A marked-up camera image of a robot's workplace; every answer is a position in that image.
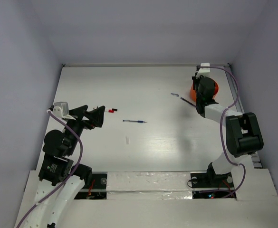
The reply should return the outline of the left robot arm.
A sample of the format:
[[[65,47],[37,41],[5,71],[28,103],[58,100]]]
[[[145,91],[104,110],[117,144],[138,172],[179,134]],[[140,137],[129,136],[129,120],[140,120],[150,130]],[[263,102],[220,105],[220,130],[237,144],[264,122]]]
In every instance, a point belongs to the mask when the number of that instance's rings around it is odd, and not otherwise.
[[[87,105],[69,109],[67,102],[56,102],[47,113],[64,128],[44,137],[35,198],[18,228],[60,227],[75,196],[93,184],[92,168],[81,164],[84,147],[80,136],[84,130],[102,127],[105,106],[88,111]]]

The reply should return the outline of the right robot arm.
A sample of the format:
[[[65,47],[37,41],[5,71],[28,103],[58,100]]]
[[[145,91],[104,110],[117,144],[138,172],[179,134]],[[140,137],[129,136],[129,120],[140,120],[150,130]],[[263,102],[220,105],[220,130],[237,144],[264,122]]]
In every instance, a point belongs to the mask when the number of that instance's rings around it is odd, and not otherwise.
[[[240,113],[217,103],[214,99],[215,81],[205,75],[193,76],[197,113],[220,125],[222,154],[211,162],[205,173],[200,173],[197,183],[217,186],[243,158],[264,146],[257,117],[254,113]]]

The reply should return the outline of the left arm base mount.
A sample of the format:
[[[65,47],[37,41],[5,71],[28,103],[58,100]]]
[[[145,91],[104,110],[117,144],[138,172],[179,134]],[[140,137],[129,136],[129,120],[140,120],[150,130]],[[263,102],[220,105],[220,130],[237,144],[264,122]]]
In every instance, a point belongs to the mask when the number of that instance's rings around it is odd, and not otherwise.
[[[93,172],[90,185],[82,188],[76,200],[105,200],[107,198],[107,172]]]

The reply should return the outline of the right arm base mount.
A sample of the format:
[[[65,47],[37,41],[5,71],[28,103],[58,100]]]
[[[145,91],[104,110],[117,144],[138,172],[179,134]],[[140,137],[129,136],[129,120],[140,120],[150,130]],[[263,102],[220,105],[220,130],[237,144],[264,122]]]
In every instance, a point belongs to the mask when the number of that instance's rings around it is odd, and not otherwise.
[[[210,177],[207,172],[191,172],[187,186],[194,199],[236,198],[231,172]]]

